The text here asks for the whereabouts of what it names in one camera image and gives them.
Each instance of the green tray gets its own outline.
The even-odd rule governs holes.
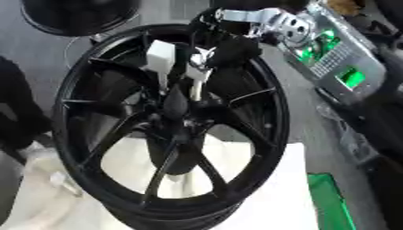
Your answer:
[[[308,179],[320,230],[356,230],[333,176],[328,173],[310,174]]]

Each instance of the black alloy wheel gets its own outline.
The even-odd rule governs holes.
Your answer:
[[[171,90],[166,95],[158,92],[155,74],[142,68],[153,40],[174,43],[177,60],[182,60],[169,75]],[[217,69],[203,100],[191,102],[185,96],[189,81],[183,78],[190,48],[186,25],[125,31],[83,55],[58,92],[54,137],[62,162],[85,191],[138,230],[215,226],[266,182],[287,144],[286,97],[261,58]],[[128,102],[133,94],[139,95],[137,101]],[[99,140],[105,117],[117,121]],[[224,180],[202,152],[204,136],[218,125],[236,130],[254,146],[251,161],[231,181]],[[101,167],[105,153],[134,131],[144,135],[157,168],[144,193],[122,186]],[[188,173],[196,165],[209,177],[210,192],[183,199],[158,197],[166,174]]]

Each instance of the white cloth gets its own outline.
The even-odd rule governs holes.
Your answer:
[[[247,164],[250,145],[222,143],[207,138],[203,149],[226,180]],[[53,172],[64,172],[55,153],[30,159],[13,211],[0,230],[129,230],[95,199],[84,193],[76,198],[49,183]],[[115,181],[142,191],[155,170],[142,139],[126,138],[103,160],[103,169]],[[160,197],[187,197],[210,189],[210,181],[196,168],[187,176],[165,178]],[[317,230],[316,213],[309,195],[304,146],[288,145],[269,181],[215,230]]]

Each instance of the metal bracket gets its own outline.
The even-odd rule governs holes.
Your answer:
[[[281,40],[301,43],[309,37],[311,32],[311,25],[308,22],[279,8],[266,8],[259,11],[219,10],[216,17],[225,21],[261,24],[252,28],[249,37],[259,37],[273,32],[282,35]]]

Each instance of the gray floor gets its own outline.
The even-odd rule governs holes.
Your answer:
[[[35,31],[23,21],[18,2],[0,1],[0,55],[21,66],[37,102],[49,113],[55,93],[67,72],[63,52],[70,39]],[[147,0],[144,1],[141,18],[124,28],[136,25],[138,20],[143,24],[185,22],[206,5],[206,0]],[[88,47],[86,40],[79,40],[72,46],[69,60],[74,62]],[[320,99],[313,93],[310,84],[282,61],[277,50],[264,47],[264,58],[281,78],[288,94],[292,115],[290,142],[306,145],[308,170],[335,176],[357,229],[386,229],[363,174],[340,153],[330,124],[316,112]],[[0,157],[0,223],[2,213],[3,217],[7,213],[17,184],[13,167],[4,167],[8,165],[6,162],[8,160]]]

